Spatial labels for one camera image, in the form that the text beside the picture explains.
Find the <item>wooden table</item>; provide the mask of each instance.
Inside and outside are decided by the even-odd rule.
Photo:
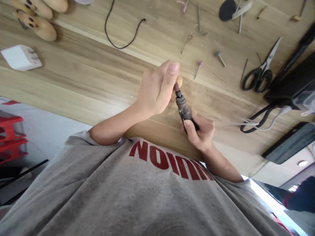
[[[104,32],[111,0],[95,0],[90,6],[69,0],[66,14],[54,12],[56,42],[43,41],[32,30],[23,30],[12,15],[14,8],[9,0],[1,2],[0,49],[17,44],[29,46],[37,52],[43,67],[15,71],[1,57],[0,95],[90,125],[130,106],[137,98],[142,72],[168,59],[180,63],[182,92],[189,105],[201,114],[224,122],[235,121],[234,115],[250,117],[267,103],[262,94],[245,92],[240,87],[246,59],[249,72],[260,65],[256,53],[264,60],[282,36],[271,64],[276,74],[315,19],[313,1],[308,1],[302,20],[293,23],[289,19],[299,13],[302,0],[256,0],[243,16],[242,33],[238,35],[238,19],[222,22],[218,18],[223,0],[191,0],[184,16],[182,5],[175,0],[116,0],[107,29],[118,46],[130,42],[138,23],[146,18],[136,40],[128,48],[117,50]],[[202,31],[208,34],[194,36],[181,54],[189,33],[198,31],[197,5],[201,7]],[[256,20],[266,5],[268,8]],[[314,49],[312,43],[298,62]],[[214,56],[217,50],[227,67]],[[200,60],[204,64],[193,80]],[[274,111],[266,124],[276,114]],[[217,122],[215,145],[241,174],[252,176],[265,165],[260,155],[266,149],[300,121],[313,119],[300,114],[292,110],[281,116],[272,130],[251,134]],[[174,98],[162,114],[135,125],[126,135],[141,136],[193,159],[202,158],[180,131]],[[295,166],[268,163],[254,178],[279,186],[299,171]]]

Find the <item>wrist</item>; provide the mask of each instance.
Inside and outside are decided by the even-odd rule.
[[[211,157],[213,156],[214,152],[215,152],[215,146],[213,144],[213,142],[211,142],[210,145],[204,147],[204,148],[201,148],[199,149],[200,152],[202,153],[203,156],[208,156],[208,157]]]
[[[147,111],[146,109],[144,109],[139,103],[138,101],[135,101],[134,104],[132,104],[130,107],[130,112],[132,114],[133,117],[135,117],[135,119],[137,120],[137,123],[147,120],[149,119],[152,115],[149,113],[149,111]]]

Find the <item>hand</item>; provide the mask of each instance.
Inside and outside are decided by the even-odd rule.
[[[178,72],[178,63],[166,61],[155,71],[146,70],[143,73],[134,105],[145,119],[165,110],[171,100]]]
[[[200,129],[196,131],[194,124],[190,120],[184,120],[188,140],[195,148],[205,154],[212,148],[212,138],[215,131],[214,121],[199,115],[193,108],[190,108],[190,111],[193,120],[197,123]]]

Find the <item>scissors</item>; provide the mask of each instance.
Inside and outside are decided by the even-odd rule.
[[[269,69],[270,68],[270,63],[278,49],[278,46],[280,44],[282,40],[282,37],[280,37],[278,39],[278,41],[276,42],[276,44],[274,45],[271,53],[269,54],[267,60],[265,61],[265,63],[261,66],[261,67],[258,67],[254,70],[252,70],[244,79],[243,81],[243,84],[242,84],[242,88],[243,90],[245,91],[248,91],[248,90],[251,90],[255,87],[255,92],[256,93],[262,93],[262,92],[265,92],[271,82],[272,82],[272,71]],[[252,82],[250,83],[250,85],[248,87],[246,87],[246,83],[248,81],[248,79],[251,77],[251,76],[254,76]],[[264,84],[264,80],[265,80],[265,86],[263,88],[261,88],[261,85]]]

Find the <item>wood grain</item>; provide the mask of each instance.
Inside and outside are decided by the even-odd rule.
[[[55,43],[45,42],[33,32],[22,30],[11,14],[14,8],[2,4],[0,49],[24,44],[35,49],[44,66],[19,72],[12,70],[1,58],[0,95],[95,125],[136,100],[145,69],[154,69],[161,62],[172,59],[181,64],[181,90],[188,104],[198,112],[215,121],[235,121],[234,115],[249,117],[266,103],[261,94],[244,92],[240,88],[246,58],[249,58],[248,72],[259,65],[256,52],[263,58],[282,35],[284,39],[271,65],[273,72],[277,72],[315,18],[314,11],[305,9],[305,19],[297,23],[300,26],[290,25],[285,19],[289,20],[295,14],[293,8],[298,4],[290,0],[290,8],[280,8],[279,1],[283,0],[254,1],[252,9],[244,15],[243,33],[237,35],[238,21],[223,23],[218,19],[222,1],[191,2],[183,17],[181,6],[175,1],[161,0],[150,8],[151,1],[119,0],[115,2],[108,24],[114,43],[124,45],[129,42],[139,21],[144,17],[147,19],[135,42],[124,50],[111,47],[104,34],[104,19],[111,1],[95,1],[90,6],[69,1],[66,14],[54,13],[53,23],[58,33]],[[201,22],[208,35],[193,38],[181,55],[187,35],[198,30],[195,26],[196,4],[200,4],[204,11]],[[258,22],[253,20],[265,5],[268,11]],[[313,43],[302,59],[314,48]],[[212,54],[217,49],[221,50],[226,68]],[[194,81],[200,60],[204,65]],[[267,124],[276,113],[272,113]],[[313,118],[302,118],[300,113],[290,111],[279,118],[272,130],[252,134],[243,134],[239,127],[217,122],[215,145],[241,174],[250,176],[265,163],[260,154],[298,122]],[[190,158],[202,159],[180,131],[174,98],[162,114],[135,125],[126,135],[141,136]],[[291,178],[289,171],[284,172],[281,176],[269,173],[268,178],[257,176],[258,180],[279,186]]]

